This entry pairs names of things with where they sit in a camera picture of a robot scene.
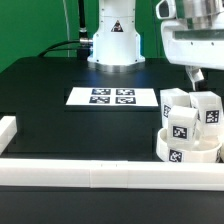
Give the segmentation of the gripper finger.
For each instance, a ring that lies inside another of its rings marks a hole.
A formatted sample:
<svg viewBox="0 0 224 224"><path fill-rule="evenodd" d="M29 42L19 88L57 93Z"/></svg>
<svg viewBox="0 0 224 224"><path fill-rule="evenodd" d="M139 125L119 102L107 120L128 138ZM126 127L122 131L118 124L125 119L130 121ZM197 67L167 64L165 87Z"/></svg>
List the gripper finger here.
<svg viewBox="0 0 224 224"><path fill-rule="evenodd" d="M204 76L201 68L196 66L186 66L185 70L192 83L193 90L198 91L200 84L204 82Z"/></svg>

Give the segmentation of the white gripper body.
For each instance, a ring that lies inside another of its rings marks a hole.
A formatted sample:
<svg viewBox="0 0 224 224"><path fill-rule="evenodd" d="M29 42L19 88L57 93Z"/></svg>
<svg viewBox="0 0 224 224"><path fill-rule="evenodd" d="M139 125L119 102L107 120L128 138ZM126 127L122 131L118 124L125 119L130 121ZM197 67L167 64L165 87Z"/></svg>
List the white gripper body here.
<svg viewBox="0 0 224 224"><path fill-rule="evenodd" d="M224 70L224 26L188 30L180 20L161 24L164 52L172 64Z"/></svg>

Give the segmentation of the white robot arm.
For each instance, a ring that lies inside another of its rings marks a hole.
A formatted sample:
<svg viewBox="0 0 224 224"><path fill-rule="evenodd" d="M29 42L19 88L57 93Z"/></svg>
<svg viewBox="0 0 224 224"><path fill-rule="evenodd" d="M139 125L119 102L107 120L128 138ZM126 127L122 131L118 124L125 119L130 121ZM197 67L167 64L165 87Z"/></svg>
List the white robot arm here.
<svg viewBox="0 0 224 224"><path fill-rule="evenodd" d="M136 0L99 0L91 68L126 72L144 64L135 6ZM160 0L156 16L166 58L185 67L194 88L204 80L204 68L224 70L224 0Z"/></svg>

